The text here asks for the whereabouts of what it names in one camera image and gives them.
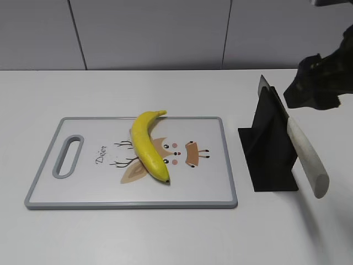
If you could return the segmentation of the right hand in black glove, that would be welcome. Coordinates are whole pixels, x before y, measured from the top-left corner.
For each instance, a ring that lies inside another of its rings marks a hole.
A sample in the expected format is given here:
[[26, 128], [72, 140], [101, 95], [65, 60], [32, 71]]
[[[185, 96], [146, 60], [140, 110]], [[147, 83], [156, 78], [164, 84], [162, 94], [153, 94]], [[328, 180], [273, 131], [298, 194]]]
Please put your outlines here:
[[299, 64], [293, 82], [284, 92], [290, 109], [328, 110], [341, 105], [339, 95], [352, 93], [352, 26], [343, 33], [330, 55], [308, 56]]

